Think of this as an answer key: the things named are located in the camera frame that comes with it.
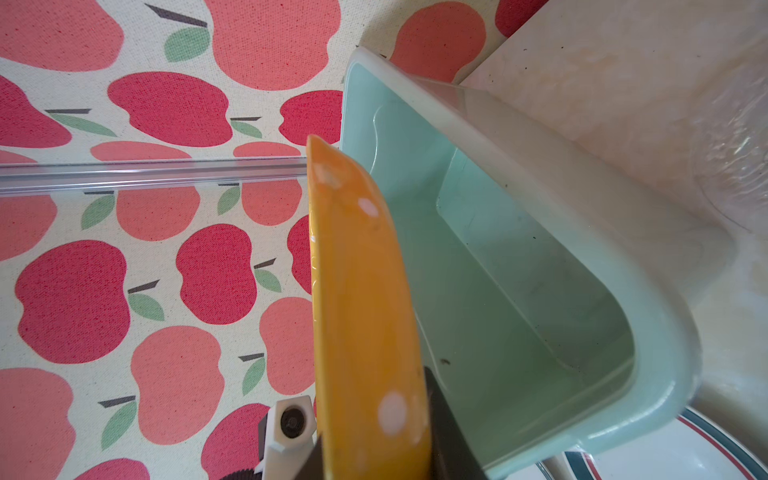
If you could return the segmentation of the yellow polka dot plate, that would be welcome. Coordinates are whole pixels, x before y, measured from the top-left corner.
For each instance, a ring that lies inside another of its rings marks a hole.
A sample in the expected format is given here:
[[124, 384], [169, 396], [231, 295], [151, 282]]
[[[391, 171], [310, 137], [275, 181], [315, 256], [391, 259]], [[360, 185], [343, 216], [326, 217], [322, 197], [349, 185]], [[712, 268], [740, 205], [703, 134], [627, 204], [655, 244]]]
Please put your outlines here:
[[394, 222], [357, 162], [317, 136], [306, 153], [324, 476], [426, 479], [430, 414]]

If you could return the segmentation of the red and green ringed plate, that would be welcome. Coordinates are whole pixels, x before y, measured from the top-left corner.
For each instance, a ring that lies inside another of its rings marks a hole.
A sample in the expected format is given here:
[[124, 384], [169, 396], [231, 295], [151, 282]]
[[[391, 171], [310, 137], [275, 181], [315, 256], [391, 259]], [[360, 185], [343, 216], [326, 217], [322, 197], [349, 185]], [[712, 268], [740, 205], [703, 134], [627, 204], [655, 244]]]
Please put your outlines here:
[[688, 407], [662, 429], [608, 452], [568, 451], [511, 479], [765, 479], [767, 466], [735, 437]]

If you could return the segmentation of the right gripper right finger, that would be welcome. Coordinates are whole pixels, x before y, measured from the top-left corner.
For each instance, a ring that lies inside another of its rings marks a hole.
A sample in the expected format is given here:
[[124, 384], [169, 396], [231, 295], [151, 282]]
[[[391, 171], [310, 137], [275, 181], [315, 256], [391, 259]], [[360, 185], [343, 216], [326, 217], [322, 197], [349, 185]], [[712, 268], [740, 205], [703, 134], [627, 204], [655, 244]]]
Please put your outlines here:
[[424, 368], [430, 413], [430, 478], [439, 480], [487, 480], [445, 399], [433, 372]]

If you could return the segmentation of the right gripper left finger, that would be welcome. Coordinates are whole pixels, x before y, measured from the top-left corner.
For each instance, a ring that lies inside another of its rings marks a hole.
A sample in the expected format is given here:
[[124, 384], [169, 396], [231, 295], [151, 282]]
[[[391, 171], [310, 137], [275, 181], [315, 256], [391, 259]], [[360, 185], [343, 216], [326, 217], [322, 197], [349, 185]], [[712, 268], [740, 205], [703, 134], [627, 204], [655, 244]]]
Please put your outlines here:
[[295, 476], [295, 480], [323, 480], [323, 445], [322, 438], [319, 437], [315, 442], [310, 455], [307, 457], [304, 465]]

